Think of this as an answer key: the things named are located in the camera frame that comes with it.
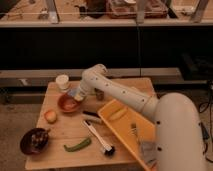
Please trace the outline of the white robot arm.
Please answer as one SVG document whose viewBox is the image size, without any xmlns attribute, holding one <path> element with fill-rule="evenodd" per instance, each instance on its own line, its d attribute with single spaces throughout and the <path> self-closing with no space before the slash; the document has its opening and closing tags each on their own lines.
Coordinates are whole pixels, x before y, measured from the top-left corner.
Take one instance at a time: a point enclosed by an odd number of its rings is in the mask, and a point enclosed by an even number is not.
<svg viewBox="0 0 213 171">
<path fill-rule="evenodd" d="M 168 93 L 158 99 L 105 77 L 103 64 L 82 72 L 74 98 L 104 91 L 155 124 L 157 171 L 207 171 L 198 110 L 190 98 Z"/>
</svg>

